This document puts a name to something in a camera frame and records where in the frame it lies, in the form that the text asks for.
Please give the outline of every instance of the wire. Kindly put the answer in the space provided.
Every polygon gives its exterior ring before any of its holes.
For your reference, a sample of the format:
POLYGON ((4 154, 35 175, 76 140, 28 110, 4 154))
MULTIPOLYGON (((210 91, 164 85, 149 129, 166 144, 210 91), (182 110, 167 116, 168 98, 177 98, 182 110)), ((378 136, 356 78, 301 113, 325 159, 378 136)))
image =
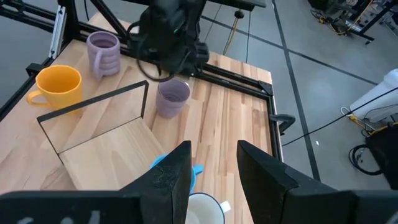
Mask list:
POLYGON ((354 122, 355 124, 357 124, 358 126, 360 126, 362 129, 366 129, 366 127, 369 127, 369 128, 371 128, 373 131, 376 130, 376 129, 375 129, 374 127, 372 127, 371 125, 366 124, 365 121, 363 121, 363 120, 357 118, 357 117, 356 117, 355 115, 353 115, 353 114, 350 114, 350 113, 349 113, 349 109, 348 109, 347 107, 344 106, 344 107, 340 108, 340 111, 341 111, 341 114, 343 114, 343 115, 345 115, 346 117, 348 117, 352 122, 354 122))
POLYGON ((355 21, 348 27, 348 29, 347 29, 346 31, 337 32, 337 31, 335 30, 335 28, 333 28, 333 26, 330 26, 330 27, 331 27, 331 28, 336 32, 336 34, 338 34, 338 35, 347 33, 349 30, 351 30, 351 29, 355 26, 355 24, 360 20, 360 18, 363 16, 363 14, 366 12, 366 10, 368 9, 368 7, 369 7, 372 3, 373 3, 373 0, 371 0, 371 1, 369 2, 369 4, 366 6, 366 8, 365 8, 365 9, 362 11, 362 13, 355 19, 355 21))
POLYGON ((204 42, 206 42, 207 37, 209 36, 209 33, 210 33, 210 31, 211 31, 211 28, 213 27, 214 21, 216 21, 216 18, 217 18, 217 15, 218 15, 218 12, 220 11, 220 9, 221 9, 221 4, 220 4, 220 6, 219 6, 219 8, 218 8, 218 10, 217 10, 217 12, 216 12, 216 15, 214 16, 213 22, 211 22, 210 29, 209 29, 209 31, 207 32, 207 35, 206 35, 206 37, 205 37, 204 42))
POLYGON ((236 27, 238 26, 238 21, 239 21, 239 19, 235 18, 234 24, 232 25, 231 32, 229 33, 228 41, 226 42, 226 45, 224 47, 223 55, 226 55, 228 53, 229 46, 231 45, 232 40, 234 39, 234 36, 235 36, 236 27))
POLYGON ((87 18, 87 21, 89 21, 90 18, 88 17, 87 0, 84 0, 84 3, 85 3, 86 18, 87 18))
MULTIPOLYGON (((364 118, 363 118, 363 122, 364 122, 364 124, 365 124, 365 127, 366 127, 366 117, 367 117, 367 115, 368 115, 370 112, 376 111, 376 110, 385 109, 385 108, 392 108, 392 107, 394 107, 394 106, 398 106, 398 103, 395 103, 395 104, 389 105, 389 106, 382 106, 382 107, 380 107, 380 108, 375 108, 375 109, 373 109, 373 110, 369 110, 369 111, 365 114, 365 116, 364 116, 364 118)), ((379 132, 379 131, 385 129, 386 127, 387 127, 387 126, 383 126, 383 127, 379 128, 379 129, 373 129, 372 132, 369 132, 369 131, 365 128, 365 131, 366 131, 367 133, 369 133, 369 135, 371 136, 372 134, 377 133, 377 132, 379 132)))
POLYGON ((349 152, 348 152, 348 159, 351 162, 351 164, 357 168, 359 171, 361 171, 364 174, 367 175, 380 175, 384 172, 384 170, 387 167, 388 164, 388 160, 386 155, 381 151, 381 150, 374 150, 371 147, 369 147, 366 144, 362 144, 362 145, 358 145, 355 146, 354 148, 352 148, 349 152), (364 152, 364 149, 369 149, 370 151, 372 151, 373 153, 379 154, 379 158, 382 159, 384 161, 384 164, 380 164, 380 169, 377 171, 367 171, 364 170, 362 167, 359 166, 358 161, 361 160, 362 162, 362 154, 364 152))
POLYGON ((136 57, 137 60, 136 60, 136 61, 137 61, 137 65, 138 65, 139 70, 140 70, 148 79, 150 79, 150 80, 152 80, 152 81, 154 81, 154 82, 166 82, 166 81, 171 80, 172 78, 174 78, 174 76, 175 76, 176 73, 181 72, 181 70, 182 70, 182 68, 183 68, 183 65, 184 65, 184 62, 187 60, 187 58, 188 58, 189 55, 191 54, 191 51, 188 51, 188 52, 185 54, 184 58, 181 60, 179 66, 178 66, 178 69, 177 69, 176 71, 174 71, 173 73, 170 73, 170 75, 169 75, 168 77, 166 77, 166 78, 154 78, 154 77, 150 76, 147 72, 145 72, 144 68, 143 68, 142 65, 141 65, 141 60, 140 60, 141 48, 142 48, 143 43, 144 43, 145 40, 147 39, 147 37, 148 37, 148 34, 145 34, 145 35, 143 36, 142 40, 138 43, 138 47, 137 47, 137 57, 136 57))
POLYGON ((246 63, 248 63, 248 57, 249 57, 250 23, 251 23, 251 12, 249 12, 248 42, 246 43, 246 63))
MULTIPOLYGON (((378 97, 373 98, 372 100, 368 101, 367 103, 365 103, 365 104, 363 104, 363 105, 361 105, 361 106, 355 108, 354 110, 350 111, 348 114, 354 113, 355 111, 357 111, 357 110, 361 109, 362 107, 364 107, 364 106, 366 106, 366 105, 372 103, 373 101, 377 100, 378 98, 383 97, 383 96, 385 96, 385 95, 387 95, 387 94, 389 94, 389 93, 391 93, 391 92, 393 92, 393 91, 395 91, 395 90, 398 90, 398 87, 396 87, 396 88, 394 88, 394 89, 392 89, 392 90, 390 90, 390 91, 387 91, 387 92, 381 94, 381 95, 378 96, 378 97)), ((336 118, 334 121, 331 121, 331 122, 329 122, 329 123, 323 125, 323 126, 320 127, 320 128, 317 128, 317 129, 315 129, 315 130, 313 130, 313 131, 310 131, 309 133, 306 133, 306 134, 304 134, 304 135, 302 135, 302 136, 300 136, 300 137, 298 137, 298 138, 296 138, 296 139, 294 139, 294 140, 291 140, 290 142, 288 142, 288 143, 286 143, 286 144, 283 144, 282 146, 287 146, 287 145, 292 144, 293 142, 295 142, 295 141, 297 141, 297 140, 299 140, 299 139, 304 138, 305 136, 308 136, 308 135, 310 135, 310 134, 312 134, 312 133, 315 133, 315 132, 317 132, 317 131, 319 131, 319 130, 321 130, 321 129, 323 129, 323 128, 325 128, 325 127, 327 127, 327 126, 329 126, 329 125, 331 125, 331 124, 333 124, 333 123, 335 123, 335 122, 337 122, 337 121, 340 120, 341 118, 345 118, 346 115, 347 115, 347 114, 343 114, 343 115, 340 116, 339 118, 336 118)))

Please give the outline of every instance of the white object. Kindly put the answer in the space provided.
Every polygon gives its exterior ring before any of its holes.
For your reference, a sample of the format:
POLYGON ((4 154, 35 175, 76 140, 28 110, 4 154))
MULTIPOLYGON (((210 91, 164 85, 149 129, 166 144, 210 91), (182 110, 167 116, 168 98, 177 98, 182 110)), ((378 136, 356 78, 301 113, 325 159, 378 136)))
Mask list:
MULTIPOLYGON (((355 101, 349 109, 351 111, 359 108, 365 103, 375 99, 376 97, 386 93, 394 88, 398 87, 398 68, 389 72, 386 76, 384 76, 383 81, 375 86, 372 90, 363 95, 360 99, 355 101)), ((368 105, 354 111, 354 115, 359 119, 364 119, 365 115, 376 108, 381 108, 383 106, 390 106, 398 103, 398 90, 393 91, 385 96, 378 98, 377 100, 369 103, 368 105)), ((398 106, 391 106, 384 109, 374 110, 366 115, 366 118, 371 122, 378 122, 394 113, 398 113, 398 106)))
POLYGON ((228 202, 219 204, 205 193, 191 194, 185 224, 224 224, 224 213, 229 210, 231 206, 228 202))

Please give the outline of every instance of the black bracket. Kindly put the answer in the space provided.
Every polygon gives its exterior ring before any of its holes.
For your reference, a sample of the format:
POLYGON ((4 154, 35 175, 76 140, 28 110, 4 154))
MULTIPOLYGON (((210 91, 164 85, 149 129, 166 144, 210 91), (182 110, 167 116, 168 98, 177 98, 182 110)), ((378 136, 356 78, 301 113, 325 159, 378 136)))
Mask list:
POLYGON ((269 119, 271 121, 282 121, 282 123, 279 125, 279 132, 281 136, 285 134, 284 131, 286 131, 286 129, 296 122, 296 118, 288 114, 269 115, 269 119))
POLYGON ((272 88, 271 84, 259 81, 259 85, 261 86, 262 90, 269 96, 274 96, 274 89, 272 88))
POLYGON ((39 72, 45 68, 45 66, 43 65, 39 65, 36 63, 31 63, 27 68, 26 68, 26 72, 28 74, 28 76, 36 76, 37 74, 39 74, 39 72))

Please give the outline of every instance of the wood plank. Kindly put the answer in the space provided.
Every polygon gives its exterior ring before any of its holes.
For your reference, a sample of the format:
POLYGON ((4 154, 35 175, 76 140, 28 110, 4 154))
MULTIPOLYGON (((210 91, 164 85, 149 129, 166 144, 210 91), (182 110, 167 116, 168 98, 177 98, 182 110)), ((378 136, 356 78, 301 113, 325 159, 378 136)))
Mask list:
POLYGON ((60 154, 78 190, 119 190, 166 154, 142 118, 60 154))

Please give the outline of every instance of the wooden table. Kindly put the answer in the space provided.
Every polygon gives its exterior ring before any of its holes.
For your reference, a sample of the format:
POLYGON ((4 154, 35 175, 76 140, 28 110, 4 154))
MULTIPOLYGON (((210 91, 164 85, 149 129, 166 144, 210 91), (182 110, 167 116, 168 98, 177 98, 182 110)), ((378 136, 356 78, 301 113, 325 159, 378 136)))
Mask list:
MULTIPOLYGON (((98 13, 90 24, 113 30, 98 13)), ((127 27, 128 23, 123 22, 123 25, 127 27)), ((88 67, 86 51, 85 43, 73 40, 53 63, 70 65, 80 71, 85 99, 146 79, 137 69, 135 59, 123 56, 121 72, 98 82, 88 67)), ((222 55, 211 53, 210 56, 212 65, 272 83, 268 71, 222 55)), ((149 73, 157 73, 153 65, 143 65, 149 73)), ((180 115, 170 120, 157 115, 154 100, 157 83, 149 80, 144 122, 164 152, 170 152, 183 140, 191 140, 193 163, 205 166, 205 171, 198 176, 195 191, 206 192, 219 202, 227 200, 231 204, 232 211, 226 214, 226 223, 251 223, 238 174, 236 143, 244 139, 271 154, 266 103, 203 80, 179 78, 191 88, 190 99, 180 115)), ((22 99, 1 122, 0 194, 13 190, 76 189, 36 120, 48 112, 22 99)), ((57 131, 65 135, 62 129, 55 128, 54 132, 53 128, 53 133, 57 131)))

